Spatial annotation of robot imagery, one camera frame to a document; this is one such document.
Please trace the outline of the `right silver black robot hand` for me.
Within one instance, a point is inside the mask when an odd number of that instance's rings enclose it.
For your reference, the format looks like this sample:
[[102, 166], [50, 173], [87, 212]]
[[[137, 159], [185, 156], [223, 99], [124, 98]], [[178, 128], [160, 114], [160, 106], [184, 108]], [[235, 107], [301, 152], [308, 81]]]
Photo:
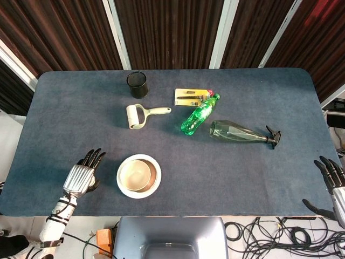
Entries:
[[337, 221], [339, 226], [344, 228], [344, 171], [335, 161], [324, 156], [320, 156], [320, 161], [314, 160], [314, 163], [323, 176], [333, 203], [333, 210], [317, 208], [306, 199], [303, 199], [302, 202], [310, 211], [329, 220]]

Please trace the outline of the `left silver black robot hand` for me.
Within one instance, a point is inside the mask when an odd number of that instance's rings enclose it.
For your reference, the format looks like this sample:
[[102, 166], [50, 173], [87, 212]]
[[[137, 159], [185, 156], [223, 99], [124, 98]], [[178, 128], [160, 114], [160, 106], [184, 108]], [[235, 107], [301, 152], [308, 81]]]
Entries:
[[95, 177], [95, 171], [105, 154], [101, 153], [101, 148], [92, 149], [72, 167], [63, 185], [68, 197], [80, 198], [98, 188], [100, 181]]

